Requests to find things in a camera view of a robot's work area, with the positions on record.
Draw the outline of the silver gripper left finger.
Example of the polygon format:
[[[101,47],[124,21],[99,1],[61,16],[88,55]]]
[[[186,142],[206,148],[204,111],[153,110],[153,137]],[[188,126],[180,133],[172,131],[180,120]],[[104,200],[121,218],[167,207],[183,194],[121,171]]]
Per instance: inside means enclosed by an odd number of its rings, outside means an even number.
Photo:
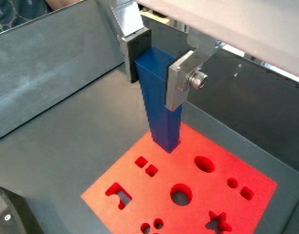
[[[124,55],[125,73],[131,83],[139,80],[135,59],[151,47],[151,30],[144,27],[137,3],[133,0],[108,0],[111,21]]]

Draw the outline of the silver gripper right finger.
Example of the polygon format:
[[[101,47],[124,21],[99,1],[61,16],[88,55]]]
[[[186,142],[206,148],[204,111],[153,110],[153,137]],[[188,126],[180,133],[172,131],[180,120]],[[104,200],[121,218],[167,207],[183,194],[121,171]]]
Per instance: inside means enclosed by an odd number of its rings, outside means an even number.
[[[203,64],[224,43],[195,28],[188,29],[187,44],[192,47],[167,68],[164,105],[172,112],[187,100],[190,87],[200,90],[207,82]]]

